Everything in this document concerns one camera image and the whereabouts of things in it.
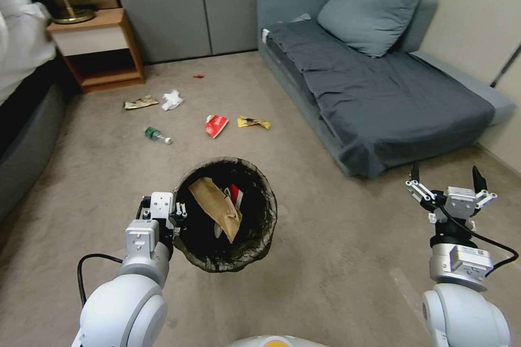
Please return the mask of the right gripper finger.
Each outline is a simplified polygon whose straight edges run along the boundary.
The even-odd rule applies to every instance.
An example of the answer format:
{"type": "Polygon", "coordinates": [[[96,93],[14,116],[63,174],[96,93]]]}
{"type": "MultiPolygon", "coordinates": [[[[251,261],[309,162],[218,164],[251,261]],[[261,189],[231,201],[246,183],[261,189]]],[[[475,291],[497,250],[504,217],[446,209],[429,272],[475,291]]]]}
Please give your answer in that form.
{"type": "Polygon", "coordinates": [[[472,179],[475,191],[475,210],[481,210],[487,203],[498,198],[498,195],[489,192],[486,179],[477,166],[472,167],[472,179]]]}
{"type": "Polygon", "coordinates": [[[436,205],[436,195],[420,181],[420,166],[413,163],[405,189],[420,205],[436,205]]]}

